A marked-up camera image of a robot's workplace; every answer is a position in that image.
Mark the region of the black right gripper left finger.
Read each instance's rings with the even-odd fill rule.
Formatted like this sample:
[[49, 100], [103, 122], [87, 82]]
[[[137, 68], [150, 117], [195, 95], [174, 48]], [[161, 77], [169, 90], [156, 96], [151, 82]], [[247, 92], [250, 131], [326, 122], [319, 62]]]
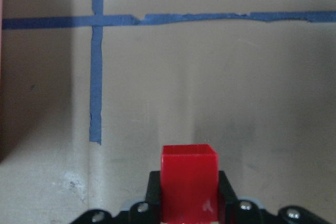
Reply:
[[160, 172], [152, 171], [145, 195], [123, 203], [111, 223], [161, 223], [161, 208]]

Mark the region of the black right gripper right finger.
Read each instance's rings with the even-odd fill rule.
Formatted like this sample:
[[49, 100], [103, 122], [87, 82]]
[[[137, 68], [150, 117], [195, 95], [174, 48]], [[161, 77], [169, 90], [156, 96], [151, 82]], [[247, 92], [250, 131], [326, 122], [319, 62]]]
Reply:
[[239, 199], [224, 171], [218, 175], [218, 223], [265, 223], [257, 204]]

